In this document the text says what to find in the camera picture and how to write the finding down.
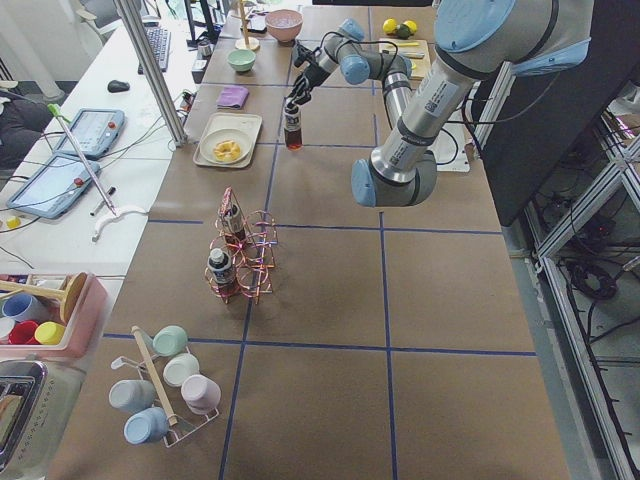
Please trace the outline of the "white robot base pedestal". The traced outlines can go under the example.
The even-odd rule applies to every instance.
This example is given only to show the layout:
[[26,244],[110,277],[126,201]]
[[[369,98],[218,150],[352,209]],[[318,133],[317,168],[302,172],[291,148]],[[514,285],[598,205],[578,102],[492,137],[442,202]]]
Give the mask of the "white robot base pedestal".
[[456,123],[446,124],[430,147],[435,156],[438,172],[469,172],[466,144],[464,126]]

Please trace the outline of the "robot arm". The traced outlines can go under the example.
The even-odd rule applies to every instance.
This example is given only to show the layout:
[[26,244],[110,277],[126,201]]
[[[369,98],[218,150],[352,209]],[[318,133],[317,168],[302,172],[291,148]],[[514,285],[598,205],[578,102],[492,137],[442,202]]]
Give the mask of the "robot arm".
[[345,20],[314,51],[301,48],[306,62],[286,107],[308,102],[314,87],[334,70],[357,85],[378,80],[392,131],[385,143],[351,173],[356,202],[368,207],[413,206],[433,191],[437,167],[429,148],[474,83],[509,62],[517,76],[572,68],[587,56],[591,1],[443,1],[434,25],[435,57],[416,89],[408,83],[411,63],[399,53],[361,47],[360,25]]

